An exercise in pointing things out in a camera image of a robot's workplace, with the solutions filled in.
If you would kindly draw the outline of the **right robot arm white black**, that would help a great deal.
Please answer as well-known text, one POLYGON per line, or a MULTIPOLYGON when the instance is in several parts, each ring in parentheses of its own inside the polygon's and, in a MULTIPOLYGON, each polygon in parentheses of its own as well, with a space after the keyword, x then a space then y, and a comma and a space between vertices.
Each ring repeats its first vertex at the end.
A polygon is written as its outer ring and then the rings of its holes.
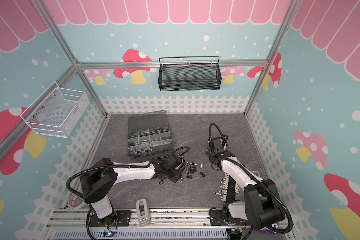
POLYGON ((212 166, 228 174, 229 182, 244 192, 244 200, 231 199, 235 191, 227 189, 222 209, 228 224, 238 219, 249 222, 255 230, 267 228, 274 233, 287 234, 293 229, 293 219, 286 205, 281 201, 276 184, 263 180, 249 171, 229 151, 224 137, 208 140, 208 156, 212 166))

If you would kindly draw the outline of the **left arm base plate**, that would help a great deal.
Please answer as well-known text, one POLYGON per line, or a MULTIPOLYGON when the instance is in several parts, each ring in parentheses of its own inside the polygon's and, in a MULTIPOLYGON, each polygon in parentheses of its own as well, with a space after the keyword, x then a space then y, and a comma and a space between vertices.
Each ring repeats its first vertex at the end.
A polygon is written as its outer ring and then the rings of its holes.
POLYGON ((117 210, 111 215, 99 219, 96 214, 91 213, 89 217, 90 227, 128 227, 131 220, 132 211, 117 210))

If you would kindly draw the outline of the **clear plastic organizer box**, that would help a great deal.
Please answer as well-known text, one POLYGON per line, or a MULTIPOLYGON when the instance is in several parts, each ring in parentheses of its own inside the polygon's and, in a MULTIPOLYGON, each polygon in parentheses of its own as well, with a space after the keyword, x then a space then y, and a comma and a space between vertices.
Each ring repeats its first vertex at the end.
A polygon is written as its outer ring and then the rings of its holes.
POLYGON ((129 116, 128 157, 133 160, 174 149, 165 110, 129 116))

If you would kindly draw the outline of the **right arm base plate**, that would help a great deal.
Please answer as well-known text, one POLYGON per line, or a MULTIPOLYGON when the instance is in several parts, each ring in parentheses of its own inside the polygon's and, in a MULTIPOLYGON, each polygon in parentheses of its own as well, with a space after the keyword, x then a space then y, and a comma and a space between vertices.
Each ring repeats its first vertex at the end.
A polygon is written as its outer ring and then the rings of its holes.
POLYGON ((232 217, 227 208, 211 208, 209 217, 212 226, 244 226, 248 223, 247 220, 232 217))

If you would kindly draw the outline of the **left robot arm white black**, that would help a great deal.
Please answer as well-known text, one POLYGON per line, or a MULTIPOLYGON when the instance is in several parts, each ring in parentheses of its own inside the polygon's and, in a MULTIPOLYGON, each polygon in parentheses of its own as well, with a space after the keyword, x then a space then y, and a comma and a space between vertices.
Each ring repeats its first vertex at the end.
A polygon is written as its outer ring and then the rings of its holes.
POLYGON ((68 178, 66 189, 84 200, 98 219, 115 217, 108 197, 110 189, 122 182, 134 180, 165 179, 176 183, 185 167, 184 153, 170 153, 138 164, 122 164, 104 158, 92 168, 78 172, 68 178))

